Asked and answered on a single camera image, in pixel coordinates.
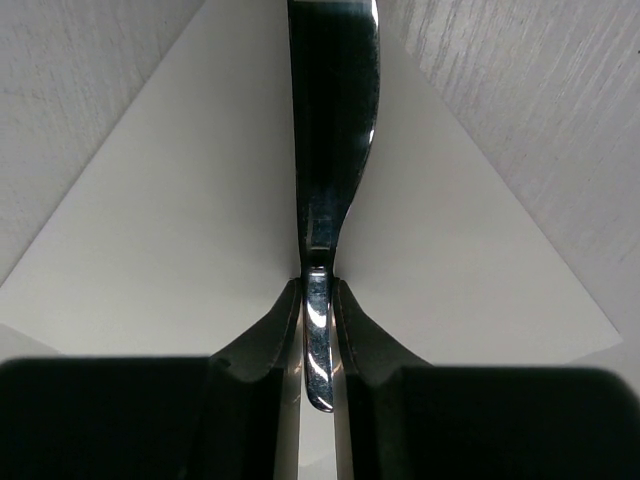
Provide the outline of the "white paper napkin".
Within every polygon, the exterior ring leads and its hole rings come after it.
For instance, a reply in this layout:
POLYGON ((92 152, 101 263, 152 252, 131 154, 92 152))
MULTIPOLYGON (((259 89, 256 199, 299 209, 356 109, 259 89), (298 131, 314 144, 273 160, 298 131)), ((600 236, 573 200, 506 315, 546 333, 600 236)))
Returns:
MULTIPOLYGON (((301 285, 286 3, 209 1, 1 290, 1 317, 51 356, 210 356, 301 285)), ((332 289, 436 367, 575 368, 610 322, 379 15, 380 95, 332 289)))

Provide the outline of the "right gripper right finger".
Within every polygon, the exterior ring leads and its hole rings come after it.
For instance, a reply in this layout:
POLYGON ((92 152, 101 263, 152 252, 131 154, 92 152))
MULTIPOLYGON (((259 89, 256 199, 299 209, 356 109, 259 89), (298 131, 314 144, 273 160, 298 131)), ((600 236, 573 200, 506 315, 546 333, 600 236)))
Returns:
POLYGON ((341 479, 635 479, 639 401, 594 368, 436 367, 333 290, 341 479))

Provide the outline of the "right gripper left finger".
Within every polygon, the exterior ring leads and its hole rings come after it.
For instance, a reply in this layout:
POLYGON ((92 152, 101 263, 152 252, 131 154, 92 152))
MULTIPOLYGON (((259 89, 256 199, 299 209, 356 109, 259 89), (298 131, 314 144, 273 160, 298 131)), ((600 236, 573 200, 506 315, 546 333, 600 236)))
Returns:
POLYGON ((301 285, 210 356, 1 366, 5 479, 293 479, 301 285))

